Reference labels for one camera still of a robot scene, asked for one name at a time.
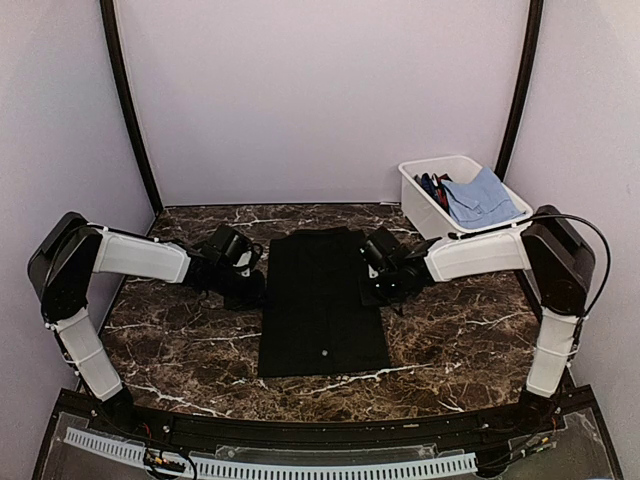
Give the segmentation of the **black long sleeve shirt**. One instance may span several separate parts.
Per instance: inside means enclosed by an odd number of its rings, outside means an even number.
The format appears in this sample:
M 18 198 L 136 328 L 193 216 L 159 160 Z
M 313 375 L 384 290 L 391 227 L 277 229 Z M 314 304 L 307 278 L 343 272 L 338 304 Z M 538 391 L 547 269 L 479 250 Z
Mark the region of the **black long sleeve shirt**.
M 358 373 L 390 367 L 380 310 L 363 303 L 361 230 L 297 230 L 269 243 L 258 374 Z

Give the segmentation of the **white plastic bin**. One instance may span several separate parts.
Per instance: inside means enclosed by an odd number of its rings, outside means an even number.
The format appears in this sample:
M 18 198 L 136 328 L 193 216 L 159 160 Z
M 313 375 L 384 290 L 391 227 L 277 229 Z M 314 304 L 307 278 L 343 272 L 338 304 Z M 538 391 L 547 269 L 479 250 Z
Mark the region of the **white plastic bin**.
M 398 170 L 401 209 L 426 239 L 481 232 L 533 214 L 490 168 L 466 156 L 408 161 Z

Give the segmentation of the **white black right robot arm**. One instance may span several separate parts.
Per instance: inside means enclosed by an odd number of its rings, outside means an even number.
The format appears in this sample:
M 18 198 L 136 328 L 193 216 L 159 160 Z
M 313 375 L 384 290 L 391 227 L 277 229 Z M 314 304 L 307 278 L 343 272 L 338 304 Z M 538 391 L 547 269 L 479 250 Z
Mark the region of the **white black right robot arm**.
M 414 246 L 380 227 L 357 247 L 365 264 L 364 301 L 404 303 L 446 284 L 494 273 L 529 273 L 537 290 L 540 327 L 525 382 L 528 396 L 510 413 L 521 434 L 534 432 L 549 416 L 544 398 L 556 394 L 575 357 L 583 325 L 600 299 L 613 255 L 604 233 L 585 218 L 552 205 L 503 226 L 449 233 Z

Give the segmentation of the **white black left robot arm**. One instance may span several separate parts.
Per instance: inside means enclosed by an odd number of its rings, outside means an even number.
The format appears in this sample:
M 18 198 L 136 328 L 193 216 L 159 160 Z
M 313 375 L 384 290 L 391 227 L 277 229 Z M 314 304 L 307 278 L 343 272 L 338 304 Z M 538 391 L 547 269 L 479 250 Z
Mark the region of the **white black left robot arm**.
M 141 415 L 123 399 L 127 388 L 91 318 L 94 280 L 162 282 L 215 293 L 228 309 L 253 309 L 266 291 L 265 276 L 257 268 L 262 255 L 262 245 L 226 224 L 186 246 L 91 223 L 70 211 L 32 253 L 26 272 L 44 326 L 88 393 L 105 403 L 103 421 L 120 436 L 131 436 L 141 427 Z

